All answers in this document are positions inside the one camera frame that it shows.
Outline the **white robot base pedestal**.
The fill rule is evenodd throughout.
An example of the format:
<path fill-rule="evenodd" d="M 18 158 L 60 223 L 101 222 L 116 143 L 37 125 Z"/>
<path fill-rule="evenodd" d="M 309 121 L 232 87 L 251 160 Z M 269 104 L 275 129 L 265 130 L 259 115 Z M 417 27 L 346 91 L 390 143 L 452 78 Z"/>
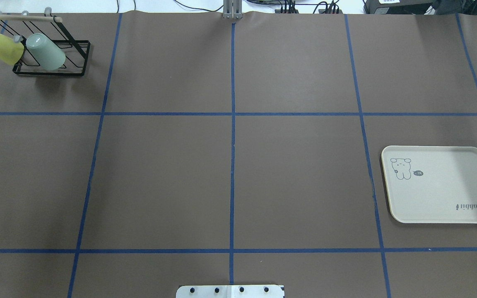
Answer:
<path fill-rule="evenodd" d="M 284 286 L 251 285 L 188 285 L 180 286 L 176 298 L 284 298 Z"/>

